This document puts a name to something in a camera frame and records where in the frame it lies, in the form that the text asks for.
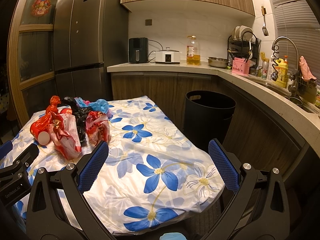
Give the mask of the white slow cooker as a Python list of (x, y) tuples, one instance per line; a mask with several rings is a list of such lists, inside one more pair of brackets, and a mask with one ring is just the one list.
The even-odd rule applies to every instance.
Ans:
[(181, 54), (178, 50), (172, 50), (167, 47), (165, 50), (157, 51), (155, 54), (155, 63), (180, 64)]

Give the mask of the window blinds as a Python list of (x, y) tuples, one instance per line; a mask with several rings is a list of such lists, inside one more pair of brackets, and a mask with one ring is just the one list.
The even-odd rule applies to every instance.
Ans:
[(290, 38), (319, 81), (319, 22), (306, 0), (271, 0), (278, 36)]

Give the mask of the beer can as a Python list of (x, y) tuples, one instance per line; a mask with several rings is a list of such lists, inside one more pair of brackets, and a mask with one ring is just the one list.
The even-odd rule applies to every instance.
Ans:
[(268, 68), (269, 68), (269, 62), (268, 61), (263, 61), (262, 70), (261, 70), (261, 78), (263, 80), (267, 79)]

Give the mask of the hanging slotted spatula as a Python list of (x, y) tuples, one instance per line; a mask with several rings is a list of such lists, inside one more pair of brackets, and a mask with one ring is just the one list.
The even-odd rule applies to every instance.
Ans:
[(265, 17), (266, 16), (266, 8), (263, 5), (261, 6), (261, 13), (263, 16), (263, 26), (262, 26), (263, 35), (268, 36), (269, 33), (268, 33), (267, 26), (266, 26), (266, 17)]

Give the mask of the white dish soap bottle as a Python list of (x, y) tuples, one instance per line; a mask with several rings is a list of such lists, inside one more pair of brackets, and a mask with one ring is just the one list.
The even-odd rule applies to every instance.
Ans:
[(271, 78), (271, 75), (272, 73), (274, 72), (274, 68), (272, 66), (273, 64), (273, 59), (274, 59), (274, 56), (271, 55), (270, 58), (269, 58), (269, 62), (268, 62), (268, 72), (267, 72), (267, 80), (268, 81), (271, 81), (273, 82), (272, 78)]

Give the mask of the white plates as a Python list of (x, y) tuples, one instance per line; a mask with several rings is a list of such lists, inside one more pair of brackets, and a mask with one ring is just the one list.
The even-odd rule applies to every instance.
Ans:
[(234, 40), (249, 41), (253, 36), (253, 30), (245, 25), (236, 26), (231, 34)]

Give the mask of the black plastic bag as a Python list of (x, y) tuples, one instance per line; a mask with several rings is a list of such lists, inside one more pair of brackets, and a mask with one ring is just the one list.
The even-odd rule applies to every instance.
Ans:
[(75, 116), (76, 127), (79, 136), (80, 143), (83, 143), (86, 140), (86, 119), (91, 107), (80, 107), (77, 105), (75, 98), (64, 97), (62, 102), (66, 105), (69, 105), (72, 110), (72, 114)]

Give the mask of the pink cloth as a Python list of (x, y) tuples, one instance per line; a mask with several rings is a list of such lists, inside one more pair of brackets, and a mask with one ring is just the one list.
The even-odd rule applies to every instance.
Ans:
[(304, 56), (301, 56), (299, 59), (299, 66), (300, 66), (300, 70), (302, 72), (302, 79), (304, 81), (317, 81), (317, 78), (312, 74), (309, 65), (306, 61), (306, 59), (304, 58)]

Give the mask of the cooking oil bottle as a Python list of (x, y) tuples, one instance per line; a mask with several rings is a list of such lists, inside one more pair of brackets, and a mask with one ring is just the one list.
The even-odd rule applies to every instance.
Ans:
[(187, 64), (193, 66), (201, 65), (200, 44), (195, 35), (187, 36)]

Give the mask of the red plastic bag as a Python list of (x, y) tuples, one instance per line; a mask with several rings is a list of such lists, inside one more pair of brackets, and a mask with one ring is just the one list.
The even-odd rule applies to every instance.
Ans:
[(30, 127), (30, 133), (33, 135), (33, 137), (35, 132), (48, 132), (48, 126), (52, 123), (52, 115), (59, 113), (59, 110), (57, 108), (59, 104), (61, 104), (60, 98), (57, 95), (52, 96), (50, 99), (50, 105), (46, 108), (45, 115), (40, 117), (37, 121), (33, 122)]

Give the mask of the red white snack wrapper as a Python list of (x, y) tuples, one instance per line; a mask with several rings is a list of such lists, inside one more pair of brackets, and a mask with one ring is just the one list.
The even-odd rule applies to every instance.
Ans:
[(51, 113), (48, 133), (65, 159), (72, 160), (80, 156), (81, 144), (74, 115)]

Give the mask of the dark steel refrigerator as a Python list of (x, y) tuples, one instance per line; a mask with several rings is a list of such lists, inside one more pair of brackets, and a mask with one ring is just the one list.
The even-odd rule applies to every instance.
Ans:
[(53, 62), (59, 97), (111, 101), (107, 68), (128, 61), (128, 28), (120, 0), (58, 0)]

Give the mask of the steel mixing bowl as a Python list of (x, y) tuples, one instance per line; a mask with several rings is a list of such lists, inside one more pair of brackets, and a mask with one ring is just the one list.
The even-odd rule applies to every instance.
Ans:
[(216, 68), (226, 68), (229, 63), (227, 59), (222, 59), (218, 57), (208, 57), (207, 60), (208, 60), (209, 66), (216, 67)]

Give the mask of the black dish rack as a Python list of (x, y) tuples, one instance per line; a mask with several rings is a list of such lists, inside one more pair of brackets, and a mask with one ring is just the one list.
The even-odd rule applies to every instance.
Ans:
[(228, 37), (227, 49), (232, 52), (233, 58), (248, 58), (251, 67), (257, 67), (260, 57), (261, 39), (251, 31), (246, 31), (240, 37)]

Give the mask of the steel sink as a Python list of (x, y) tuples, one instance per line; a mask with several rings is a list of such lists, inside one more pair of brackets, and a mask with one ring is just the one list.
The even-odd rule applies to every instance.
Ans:
[(273, 92), (276, 92), (280, 96), (286, 98), (287, 100), (291, 101), (295, 105), (299, 106), (301, 109), (308, 113), (314, 113), (314, 114), (319, 114), (319, 109), (316, 106), (311, 105), (311, 103), (308, 103), (306, 101), (303, 101), (302, 98), (299, 98), (300, 101), (298, 101), (297, 98), (291, 99), (291, 93), (286, 89), (279, 87), (278, 85), (274, 85), (273, 83), (263, 80), (261, 78), (255, 77), (255, 76), (249, 76), (247, 79), (265, 87), (268, 88), (269, 90), (272, 90)]

